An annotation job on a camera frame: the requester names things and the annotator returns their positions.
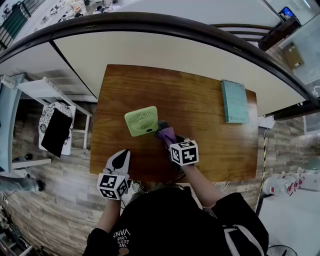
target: teal book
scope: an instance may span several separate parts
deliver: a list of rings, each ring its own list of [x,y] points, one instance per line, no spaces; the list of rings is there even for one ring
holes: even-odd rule
[[[222,80],[222,95],[226,123],[248,124],[249,112],[243,84]]]

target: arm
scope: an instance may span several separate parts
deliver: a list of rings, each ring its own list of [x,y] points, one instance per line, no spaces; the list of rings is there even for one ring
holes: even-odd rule
[[[107,233],[110,233],[111,229],[116,224],[120,216],[120,208],[121,200],[108,199],[96,227],[98,229],[104,230]]]
[[[194,165],[181,166],[196,196],[204,207],[212,208],[218,200],[225,197]]]

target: small desk fan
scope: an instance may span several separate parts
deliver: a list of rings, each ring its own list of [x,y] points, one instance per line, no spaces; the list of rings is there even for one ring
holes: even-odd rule
[[[155,132],[158,129],[158,111],[155,106],[126,113],[124,119],[133,137]]]

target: wooden floor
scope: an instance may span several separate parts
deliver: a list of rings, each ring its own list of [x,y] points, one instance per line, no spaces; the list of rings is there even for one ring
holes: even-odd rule
[[[82,107],[93,113],[96,109],[95,104],[84,104]],[[20,101],[14,130],[14,156],[26,153],[50,155],[38,148],[41,111],[42,107],[37,102]],[[75,129],[82,129],[84,125],[85,116],[76,115]],[[260,129],[256,178],[230,182],[224,190],[227,193],[242,193],[253,209],[257,203],[262,176],[263,133],[264,130]],[[311,156],[319,155],[320,137],[304,136],[303,133],[302,118],[277,122],[272,130],[266,132],[268,175],[303,168]],[[74,134],[72,146],[81,148],[82,143],[82,138]],[[89,150],[74,149],[70,156],[62,156],[60,159],[53,157],[51,164],[30,167],[28,172],[33,178],[45,181],[45,191],[17,191],[8,198],[7,208],[13,222],[34,247],[42,245],[51,255],[82,255],[87,236],[96,226],[105,203],[96,189],[98,176],[89,172],[89,159]],[[12,175],[24,177],[26,173],[18,170]],[[216,185],[223,188],[225,184],[219,182]]]

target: person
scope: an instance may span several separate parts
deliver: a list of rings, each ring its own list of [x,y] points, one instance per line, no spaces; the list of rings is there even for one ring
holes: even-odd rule
[[[2,18],[5,20],[9,13],[11,13],[11,10],[8,8],[8,3],[4,6],[4,9],[3,9],[3,14],[2,14]]]
[[[85,11],[88,12],[90,11],[90,0],[83,0],[84,1],[84,6],[85,6]]]
[[[107,199],[83,255],[264,255],[268,232],[242,195],[221,192],[194,165],[182,169],[206,210],[177,187],[142,193],[121,216],[121,201]]]

